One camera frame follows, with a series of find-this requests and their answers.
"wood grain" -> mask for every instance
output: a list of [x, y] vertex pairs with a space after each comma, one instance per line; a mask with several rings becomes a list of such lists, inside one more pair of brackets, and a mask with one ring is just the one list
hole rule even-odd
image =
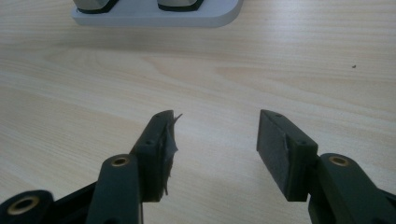
[[396, 193], [394, 1], [245, 0], [216, 29], [82, 27], [72, 6], [0, 2], [0, 202], [90, 184], [165, 109], [179, 152], [146, 223], [309, 223], [256, 152], [260, 109]]

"light wood grain surface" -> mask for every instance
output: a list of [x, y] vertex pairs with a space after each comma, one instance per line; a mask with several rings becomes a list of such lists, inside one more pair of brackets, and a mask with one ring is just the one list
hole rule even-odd
[[310, 223], [256, 151], [261, 109], [396, 193], [395, 1], [245, 0], [215, 29], [82, 27], [72, 6], [0, 1], [0, 202], [90, 184], [166, 109], [179, 152], [146, 223]]

